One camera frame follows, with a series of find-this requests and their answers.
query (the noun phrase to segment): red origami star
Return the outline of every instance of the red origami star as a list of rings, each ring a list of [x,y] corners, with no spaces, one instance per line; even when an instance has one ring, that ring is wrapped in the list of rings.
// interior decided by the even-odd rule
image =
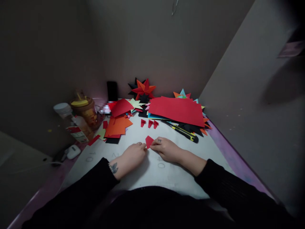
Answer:
[[[152,91],[156,88],[156,86],[150,86],[148,79],[144,83],[141,83],[140,81],[137,80],[137,85],[138,85],[138,88],[131,90],[131,91],[137,93],[136,100],[138,100],[140,95],[143,95],[143,94],[148,95],[148,97],[151,99],[154,98]]]

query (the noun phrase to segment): white desk surface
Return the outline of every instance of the white desk surface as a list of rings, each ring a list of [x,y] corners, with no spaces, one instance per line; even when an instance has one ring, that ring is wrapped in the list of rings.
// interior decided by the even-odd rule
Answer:
[[[141,119],[146,120],[144,127],[141,127]],[[191,151],[203,159],[210,158],[217,164],[223,166],[225,170],[234,174],[209,134],[208,136],[204,135],[204,137],[198,136],[199,142],[194,143],[158,120],[159,126],[156,129],[153,128],[153,125],[151,128],[148,128],[148,119],[138,117],[138,114],[130,117],[130,121],[133,125],[128,127],[126,135],[121,136],[119,144],[105,143],[98,139],[92,146],[86,146],[66,177],[63,187],[68,187],[78,181],[101,158],[104,157],[108,161],[111,161],[122,155],[129,145],[137,142],[145,142],[145,138],[148,135],[153,139],[157,137],[168,138],[179,147]],[[209,198],[189,172],[178,165],[163,161],[152,149],[148,149],[148,155],[144,162],[136,170],[124,177],[115,186],[114,190],[133,190],[145,186],[161,186],[197,199]]]

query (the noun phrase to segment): tattoo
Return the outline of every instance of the tattoo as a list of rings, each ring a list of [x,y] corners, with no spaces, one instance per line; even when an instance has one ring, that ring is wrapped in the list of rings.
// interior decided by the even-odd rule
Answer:
[[[115,174],[119,169],[119,168],[117,168],[117,163],[114,163],[113,165],[109,165],[109,168],[113,174]]]

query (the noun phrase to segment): label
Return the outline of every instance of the label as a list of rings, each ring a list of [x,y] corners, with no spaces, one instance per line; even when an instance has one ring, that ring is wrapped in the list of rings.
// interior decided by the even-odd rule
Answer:
[[[80,143],[89,141],[84,132],[77,126],[67,127],[66,130]]]

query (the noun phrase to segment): purple desk edge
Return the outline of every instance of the purple desk edge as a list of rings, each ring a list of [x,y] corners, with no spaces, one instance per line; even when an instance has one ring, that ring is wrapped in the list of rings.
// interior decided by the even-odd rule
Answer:
[[[231,144],[225,139],[221,132],[209,121],[212,129],[208,130],[208,134],[214,140],[215,144],[227,160],[229,166],[235,172],[236,176],[246,181],[248,184],[253,185],[259,191],[266,193],[271,198],[274,198],[263,183],[258,179],[254,172],[248,167],[244,160],[239,156]],[[81,150],[83,150],[86,144],[77,144]],[[78,157],[73,160],[65,160],[64,166],[60,166],[54,174],[52,174],[41,187],[33,198],[27,203],[25,208],[18,214],[8,229],[21,228],[23,222],[29,220],[34,212],[39,208],[43,207],[49,200],[53,199],[68,171],[72,168]]]

